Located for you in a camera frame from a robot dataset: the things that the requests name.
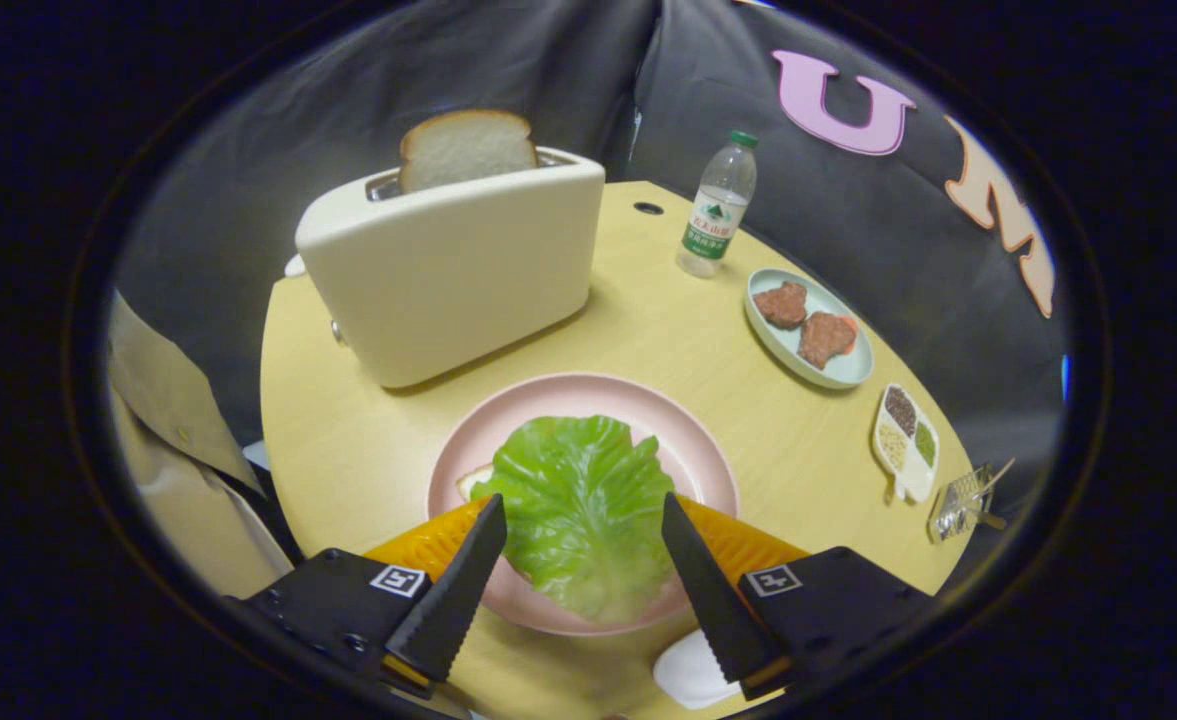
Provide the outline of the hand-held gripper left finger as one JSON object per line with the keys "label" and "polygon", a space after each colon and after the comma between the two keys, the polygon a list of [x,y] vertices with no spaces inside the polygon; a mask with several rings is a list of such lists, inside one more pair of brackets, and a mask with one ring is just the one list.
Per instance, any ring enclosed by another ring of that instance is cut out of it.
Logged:
{"label": "hand-held gripper left finger", "polygon": [[239,616],[363,682],[428,700],[445,684],[507,541],[480,496],[365,553],[327,548],[239,601]]}

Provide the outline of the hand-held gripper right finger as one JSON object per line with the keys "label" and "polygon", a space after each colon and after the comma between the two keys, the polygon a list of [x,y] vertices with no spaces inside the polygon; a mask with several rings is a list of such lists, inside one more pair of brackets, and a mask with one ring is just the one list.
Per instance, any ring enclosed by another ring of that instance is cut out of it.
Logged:
{"label": "hand-held gripper right finger", "polygon": [[903,641],[935,596],[845,546],[804,551],[670,492],[661,538],[699,628],[747,700],[826,691]]}

